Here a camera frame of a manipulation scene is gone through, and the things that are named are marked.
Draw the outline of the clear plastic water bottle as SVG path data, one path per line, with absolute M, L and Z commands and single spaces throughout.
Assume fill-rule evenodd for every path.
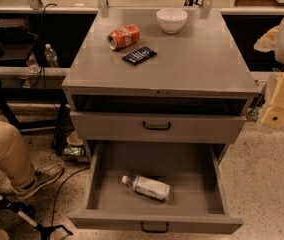
M 124 175 L 121 182 L 139 194 L 143 194 L 160 201 L 166 201 L 169 198 L 170 186 L 160 181 L 140 175 L 133 177 Z

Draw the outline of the grey drawer cabinet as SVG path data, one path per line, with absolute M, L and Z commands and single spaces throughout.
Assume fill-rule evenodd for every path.
M 110 32 L 135 24 L 140 38 L 112 50 Z M 134 66 L 122 57 L 147 46 L 157 55 Z M 243 116 L 259 90 L 217 10 L 191 10 L 176 34 L 148 8 L 98 13 L 62 83 L 72 112 Z M 99 142 L 83 140 L 87 153 Z M 212 144 L 222 159 L 231 144 Z

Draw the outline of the open grey lower drawer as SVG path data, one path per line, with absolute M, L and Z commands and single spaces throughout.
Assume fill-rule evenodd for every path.
M 228 211 L 212 144 L 99 142 L 81 229 L 232 234 L 243 225 Z

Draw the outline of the closed grey upper drawer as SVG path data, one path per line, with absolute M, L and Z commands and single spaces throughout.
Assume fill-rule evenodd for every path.
M 72 112 L 83 140 L 231 144 L 246 119 L 243 116 Z

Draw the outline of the water bottle on shelf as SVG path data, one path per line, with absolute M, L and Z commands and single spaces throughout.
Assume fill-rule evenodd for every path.
M 50 44 L 45 45 L 45 50 L 44 54 L 46 57 L 46 60 L 48 62 L 48 65 L 52 68 L 58 68 L 59 67 L 59 62 L 58 62 L 58 57 L 56 54 L 56 51 L 52 48 Z

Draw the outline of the small clear bottle on shelf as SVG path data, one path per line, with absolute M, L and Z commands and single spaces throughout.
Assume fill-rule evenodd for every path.
M 27 66 L 32 74 L 38 74 L 40 72 L 40 67 L 34 53 L 31 53 L 28 60 L 26 61 Z

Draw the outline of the white ceramic bowl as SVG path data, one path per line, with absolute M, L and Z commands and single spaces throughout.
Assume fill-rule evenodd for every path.
M 177 33 L 188 19 L 188 13 L 179 8 L 163 8 L 156 12 L 160 28 L 168 34 Z

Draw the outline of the dark blue snack packet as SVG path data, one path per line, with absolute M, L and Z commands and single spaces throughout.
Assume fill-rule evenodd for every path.
M 134 66 L 156 56 L 157 53 L 147 46 L 143 46 L 125 56 L 122 59 Z

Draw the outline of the red soda can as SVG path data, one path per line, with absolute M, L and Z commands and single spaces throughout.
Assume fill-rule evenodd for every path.
M 139 38 L 139 28 L 135 24 L 128 24 L 110 32 L 107 41 L 112 50 L 119 50 L 132 45 Z

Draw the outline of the green packet on floor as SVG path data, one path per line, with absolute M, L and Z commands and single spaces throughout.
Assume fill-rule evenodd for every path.
M 62 157 L 65 160 L 76 160 L 78 162 L 87 162 L 85 149 L 83 147 L 70 146 L 63 149 Z

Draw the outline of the grey sneaker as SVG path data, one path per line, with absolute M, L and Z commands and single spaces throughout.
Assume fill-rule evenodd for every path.
M 39 168 L 35 171 L 34 182 L 29 187 L 15 189 L 14 193 L 19 200 L 26 200 L 43 187 L 54 183 L 62 176 L 63 172 L 64 168 L 61 165 Z

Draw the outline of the person leg beige trousers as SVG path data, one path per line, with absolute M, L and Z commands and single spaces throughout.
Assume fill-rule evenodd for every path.
M 13 125 L 0 121 L 0 170 L 15 190 L 26 189 L 35 182 L 35 169 L 27 145 Z

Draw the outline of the black chair base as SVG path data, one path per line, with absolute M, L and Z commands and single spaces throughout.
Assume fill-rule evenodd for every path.
M 41 240 L 49 240 L 50 236 L 57 229 L 63 229 L 68 235 L 72 235 L 72 232 L 68 230 L 64 225 L 56 225 L 45 227 L 39 222 L 36 222 L 33 216 L 33 208 L 26 205 L 24 202 L 11 202 L 6 197 L 0 195 L 0 210 L 11 210 L 23 220 L 28 222 L 33 228 L 35 228 L 41 235 Z

